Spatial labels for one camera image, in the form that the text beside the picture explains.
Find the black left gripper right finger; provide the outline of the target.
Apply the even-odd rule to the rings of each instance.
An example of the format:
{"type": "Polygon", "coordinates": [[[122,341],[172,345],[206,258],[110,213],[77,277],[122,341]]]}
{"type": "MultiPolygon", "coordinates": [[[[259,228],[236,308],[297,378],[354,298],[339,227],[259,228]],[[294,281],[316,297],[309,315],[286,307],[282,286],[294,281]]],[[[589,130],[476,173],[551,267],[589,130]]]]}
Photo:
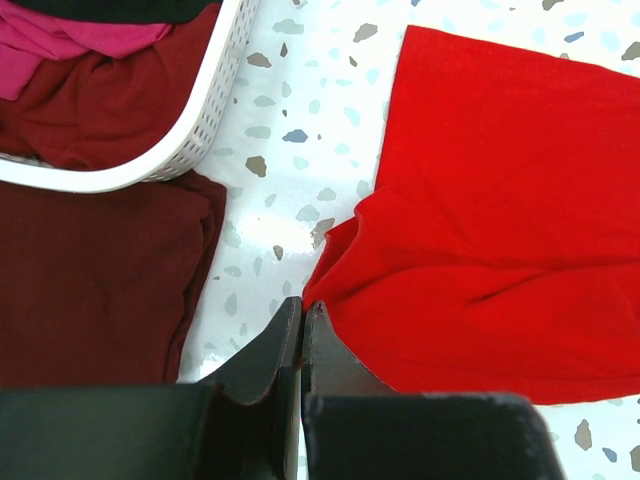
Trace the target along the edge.
{"type": "Polygon", "coordinates": [[[334,330],[328,308],[306,313],[303,427],[311,479],[391,479],[400,398],[334,330]]]}

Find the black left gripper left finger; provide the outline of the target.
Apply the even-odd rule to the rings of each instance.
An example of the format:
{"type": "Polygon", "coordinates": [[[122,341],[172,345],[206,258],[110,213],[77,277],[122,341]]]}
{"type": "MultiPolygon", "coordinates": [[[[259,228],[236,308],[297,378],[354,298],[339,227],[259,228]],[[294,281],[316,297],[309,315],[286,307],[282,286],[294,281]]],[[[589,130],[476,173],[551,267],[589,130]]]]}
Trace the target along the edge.
{"type": "Polygon", "coordinates": [[[264,330],[202,385],[214,389],[200,479],[295,479],[300,429],[301,299],[288,297],[264,330]]]}

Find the bright red t-shirt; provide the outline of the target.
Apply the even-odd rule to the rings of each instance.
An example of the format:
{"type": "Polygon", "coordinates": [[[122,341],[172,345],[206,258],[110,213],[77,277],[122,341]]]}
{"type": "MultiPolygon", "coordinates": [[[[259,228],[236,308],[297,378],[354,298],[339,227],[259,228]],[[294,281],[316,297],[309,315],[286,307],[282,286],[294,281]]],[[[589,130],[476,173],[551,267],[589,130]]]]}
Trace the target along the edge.
{"type": "Polygon", "coordinates": [[[303,303],[397,391],[639,390],[639,81],[411,26],[375,187],[303,303]]]}

